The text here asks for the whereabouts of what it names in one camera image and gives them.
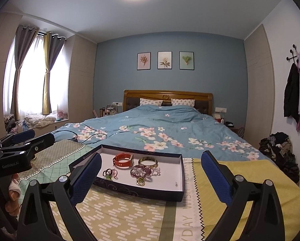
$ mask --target cabinet door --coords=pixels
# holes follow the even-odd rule
[[[271,133],[274,117],[274,69],[264,26],[245,41],[248,74],[248,104],[244,139],[259,148]]]

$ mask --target yellow blanket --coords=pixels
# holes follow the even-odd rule
[[[291,181],[279,168],[268,160],[247,162],[219,162],[228,166],[234,175],[243,175],[247,181],[262,183],[266,179],[274,182],[282,206],[285,240],[291,241],[300,230],[300,188]],[[215,194],[199,160],[194,161],[200,203],[205,225],[205,236],[212,231],[226,205],[221,203]],[[243,217],[231,240],[237,240],[247,221],[252,202],[247,203]]]
[[[282,206],[285,240],[300,230],[300,188],[267,160],[220,162],[248,181],[274,182]],[[199,159],[184,159],[185,194],[182,202],[164,202],[128,196],[92,186],[77,210],[98,240],[198,241],[218,222],[226,205],[215,194]],[[237,240],[247,221],[249,202],[231,240]],[[57,206],[52,210],[64,239],[71,240]]]

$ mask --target coat rack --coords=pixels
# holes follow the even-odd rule
[[[297,49],[296,49],[296,45],[295,44],[293,44],[292,47],[295,49],[296,55],[294,56],[293,50],[290,49],[290,53],[292,54],[292,57],[290,57],[290,58],[286,57],[286,60],[289,61],[289,60],[293,59],[294,63],[295,63],[295,58],[297,57]]]

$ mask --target gray curtain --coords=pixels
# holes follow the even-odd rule
[[[17,104],[17,94],[18,94],[18,83],[20,79],[20,71],[22,68],[22,64],[24,62],[25,56],[29,51],[31,44],[33,43],[39,28],[34,27],[30,29],[30,27],[24,27],[23,25],[19,25],[17,27],[15,33],[15,68],[16,72],[14,75],[14,83],[13,83],[13,92],[12,92],[12,105],[11,105],[11,113],[15,114],[15,119],[18,120],[20,118],[18,112],[18,104]]]
[[[42,114],[48,115],[52,113],[51,102],[50,102],[50,72],[53,65],[58,57],[62,46],[65,42],[64,37],[58,37],[57,34],[52,35],[48,32],[44,36],[44,53],[45,53],[45,77],[44,77],[44,88],[43,88],[43,104]]]

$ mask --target metal screw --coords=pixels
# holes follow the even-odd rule
[[[30,181],[30,186],[35,186],[36,185],[36,180],[31,180]]]
[[[60,182],[65,182],[65,181],[67,181],[68,180],[68,177],[67,176],[61,176],[60,178],[59,178],[59,181]]]
[[[244,177],[241,176],[241,175],[235,176],[235,179],[236,179],[238,182],[243,182],[243,181],[244,181]]]
[[[272,186],[273,185],[273,182],[269,179],[266,180],[266,185],[268,186]]]

